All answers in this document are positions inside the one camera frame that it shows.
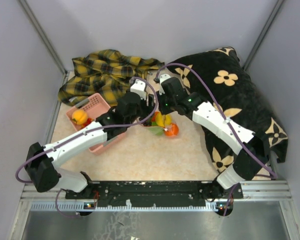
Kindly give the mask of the dark toy grapes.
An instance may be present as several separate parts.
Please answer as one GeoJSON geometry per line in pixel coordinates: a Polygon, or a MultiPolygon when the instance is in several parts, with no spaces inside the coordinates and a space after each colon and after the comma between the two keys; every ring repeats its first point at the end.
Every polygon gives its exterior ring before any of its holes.
{"type": "Polygon", "coordinates": [[[153,126],[153,121],[151,118],[147,119],[145,122],[143,122],[144,127],[152,127],[153,126]]]}

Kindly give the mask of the yellow toy fruit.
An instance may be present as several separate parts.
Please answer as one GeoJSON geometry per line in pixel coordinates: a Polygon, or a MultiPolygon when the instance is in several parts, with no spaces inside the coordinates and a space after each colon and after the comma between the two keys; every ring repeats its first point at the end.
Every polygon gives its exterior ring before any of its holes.
{"type": "Polygon", "coordinates": [[[166,115],[162,115],[160,112],[157,112],[156,116],[155,116],[155,122],[157,123],[158,126],[161,127],[167,127],[169,125],[171,125],[172,121],[172,117],[168,114],[166,115]]]}

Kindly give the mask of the clear orange-zipper zip bag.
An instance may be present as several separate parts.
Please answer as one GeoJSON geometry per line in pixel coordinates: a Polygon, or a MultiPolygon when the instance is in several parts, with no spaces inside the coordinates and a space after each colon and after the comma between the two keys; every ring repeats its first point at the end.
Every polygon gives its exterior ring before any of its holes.
{"type": "Polygon", "coordinates": [[[155,136],[174,138],[179,134],[179,127],[170,114],[162,115],[156,111],[151,118],[141,124],[155,136]]]}

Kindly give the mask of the pink plastic basket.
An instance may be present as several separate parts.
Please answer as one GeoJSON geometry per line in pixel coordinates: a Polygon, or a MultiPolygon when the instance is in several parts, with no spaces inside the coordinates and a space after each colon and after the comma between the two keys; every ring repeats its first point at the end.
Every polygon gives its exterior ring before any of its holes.
{"type": "MultiPolygon", "coordinates": [[[[79,102],[75,106],[71,107],[66,112],[65,115],[66,115],[67,119],[70,121],[70,123],[71,123],[72,127],[75,129],[75,131],[78,132],[78,131],[81,130],[81,127],[79,125],[76,125],[73,122],[73,120],[72,120],[73,112],[75,112],[76,110],[81,109],[81,110],[83,110],[87,113],[89,118],[95,120],[100,115],[106,113],[110,108],[111,107],[103,99],[103,97],[99,93],[95,93],[95,94],[89,96],[88,98],[86,98],[85,100],[82,100],[81,102],[79,102]]],[[[92,154],[100,155],[103,152],[105,152],[107,149],[111,148],[113,145],[115,145],[116,143],[121,141],[125,137],[126,137],[126,133],[122,133],[122,134],[114,137],[113,139],[111,139],[107,142],[91,146],[89,148],[89,151],[92,154]]]]}

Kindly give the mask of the green toy fruit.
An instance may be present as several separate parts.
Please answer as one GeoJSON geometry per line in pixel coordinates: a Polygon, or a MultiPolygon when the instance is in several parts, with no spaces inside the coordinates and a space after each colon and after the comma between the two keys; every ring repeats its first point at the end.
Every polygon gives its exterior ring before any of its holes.
{"type": "Polygon", "coordinates": [[[151,126],[149,127],[149,130],[155,136],[162,136],[165,132],[165,128],[157,125],[155,121],[151,122],[151,126]]]}

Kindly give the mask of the red toy cherry bunch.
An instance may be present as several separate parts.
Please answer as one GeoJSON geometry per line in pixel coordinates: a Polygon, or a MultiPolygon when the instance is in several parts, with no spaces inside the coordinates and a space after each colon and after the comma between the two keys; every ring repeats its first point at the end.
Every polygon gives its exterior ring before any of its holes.
{"type": "Polygon", "coordinates": [[[92,118],[89,117],[89,118],[86,120],[86,122],[84,122],[83,124],[80,125],[80,128],[83,129],[83,128],[87,127],[87,126],[90,125],[93,121],[94,121],[94,120],[93,120],[92,118]]]}

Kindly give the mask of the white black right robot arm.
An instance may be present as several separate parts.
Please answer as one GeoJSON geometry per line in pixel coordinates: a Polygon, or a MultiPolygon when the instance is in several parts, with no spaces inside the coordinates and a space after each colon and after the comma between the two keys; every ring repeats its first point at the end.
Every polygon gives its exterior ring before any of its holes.
{"type": "Polygon", "coordinates": [[[224,118],[207,99],[197,92],[188,94],[180,80],[168,74],[155,80],[162,115],[177,112],[209,130],[226,143],[234,153],[233,162],[216,177],[213,192],[225,198],[231,187],[252,180],[269,160],[269,142],[263,132],[253,132],[230,118],[224,118]]]}

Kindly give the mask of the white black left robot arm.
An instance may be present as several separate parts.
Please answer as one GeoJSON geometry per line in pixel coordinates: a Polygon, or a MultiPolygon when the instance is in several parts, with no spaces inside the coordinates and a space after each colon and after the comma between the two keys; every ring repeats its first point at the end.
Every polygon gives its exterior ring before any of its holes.
{"type": "Polygon", "coordinates": [[[103,146],[125,133],[137,119],[150,117],[155,110],[154,96],[142,98],[128,92],[92,123],[68,137],[54,143],[32,144],[28,151],[25,170],[39,193],[60,188],[77,193],[87,199],[93,195],[94,186],[84,172],[72,172],[61,168],[65,162],[95,145],[103,146]]]}

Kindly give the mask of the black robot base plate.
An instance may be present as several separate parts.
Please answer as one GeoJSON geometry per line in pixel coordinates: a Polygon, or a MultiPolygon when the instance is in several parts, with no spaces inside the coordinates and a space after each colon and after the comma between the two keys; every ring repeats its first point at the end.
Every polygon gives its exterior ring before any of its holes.
{"type": "Polygon", "coordinates": [[[213,181],[94,181],[67,200],[92,200],[99,207],[204,207],[206,200],[227,199],[231,189],[213,181]]]}

